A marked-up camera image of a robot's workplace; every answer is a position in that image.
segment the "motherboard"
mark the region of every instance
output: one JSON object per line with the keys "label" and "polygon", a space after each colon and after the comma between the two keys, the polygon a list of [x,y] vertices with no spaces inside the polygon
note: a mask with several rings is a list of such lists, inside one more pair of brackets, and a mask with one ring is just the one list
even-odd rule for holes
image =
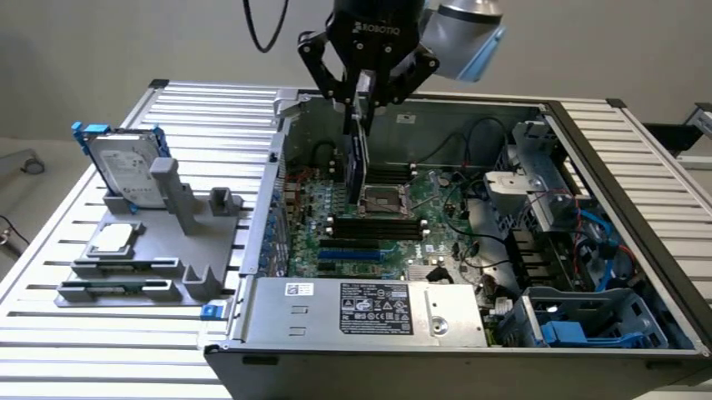
{"label": "motherboard", "polygon": [[449,227],[472,233],[457,178],[421,171],[405,184],[368,185],[360,203],[348,204],[344,183],[302,172],[285,190],[290,276],[425,280],[441,267],[456,283],[473,283],[480,272],[462,261],[476,245]]}

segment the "white wall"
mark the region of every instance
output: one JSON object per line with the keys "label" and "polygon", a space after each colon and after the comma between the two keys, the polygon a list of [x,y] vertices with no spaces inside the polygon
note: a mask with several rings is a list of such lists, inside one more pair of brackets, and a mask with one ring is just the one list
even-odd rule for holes
{"label": "white wall", "polygon": [[[282,0],[253,3],[266,41]],[[0,0],[0,135],[68,138],[76,119],[119,123],[152,78],[310,85],[293,38],[323,25],[331,1],[291,3],[262,55],[239,0]],[[712,101],[710,0],[502,6],[509,35],[482,82],[433,78],[424,88],[619,97],[643,119],[671,122]]]}

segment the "gray parts holder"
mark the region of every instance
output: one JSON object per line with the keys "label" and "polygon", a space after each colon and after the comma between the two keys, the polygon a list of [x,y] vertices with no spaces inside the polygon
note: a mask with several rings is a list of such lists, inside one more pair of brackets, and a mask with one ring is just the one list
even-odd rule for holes
{"label": "gray parts holder", "polygon": [[151,166],[166,209],[104,197],[110,211],[58,288],[59,307],[195,306],[221,297],[243,200],[226,187],[194,196],[177,170],[173,158]]}

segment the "robotiq logo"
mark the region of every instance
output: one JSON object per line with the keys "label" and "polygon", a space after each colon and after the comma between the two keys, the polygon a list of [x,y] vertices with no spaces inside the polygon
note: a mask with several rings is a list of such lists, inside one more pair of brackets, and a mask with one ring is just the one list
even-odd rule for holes
{"label": "robotiq logo", "polygon": [[385,33],[386,35],[398,36],[401,34],[401,28],[386,27],[384,25],[374,25],[373,23],[356,22],[353,32],[354,33],[360,33],[360,32]]}

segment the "green circuit board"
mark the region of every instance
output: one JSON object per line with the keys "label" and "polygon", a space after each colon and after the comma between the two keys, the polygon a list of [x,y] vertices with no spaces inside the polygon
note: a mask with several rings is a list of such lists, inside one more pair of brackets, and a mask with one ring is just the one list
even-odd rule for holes
{"label": "green circuit board", "polygon": [[[456,266],[458,262],[452,257],[453,245],[458,243],[461,249],[465,250],[469,240],[446,224],[445,199],[448,198],[449,204],[458,207],[461,193],[456,190],[450,195],[456,184],[450,184],[448,179],[438,179],[441,176],[440,171],[422,172],[408,185],[400,187],[405,204],[401,212],[378,212],[378,207],[381,207],[378,205],[370,207],[370,211],[365,210],[364,203],[360,205],[346,203],[346,188],[342,183],[319,178],[318,175],[303,179],[299,187],[293,187],[293,190],[299,193],[295,195],[298,204],[293,205],[290,214],[290,276],[408,279],[412,278],[408,275],[409,268],[424,266],[432,269],[440,257],[446,259],[452,267]],[[429,222],[429,235],[422,241],[381,240],[382,261],[329,260],[333,268],[325,271],[319,268],[319,263],[325,262],[318,257],[322,250],[319,240],[330,238],[326,232],[330,215],[341,218],[425,219]],[[449,220],[458,229],[472,232],[466,219],[460,219],[456,215]]]}

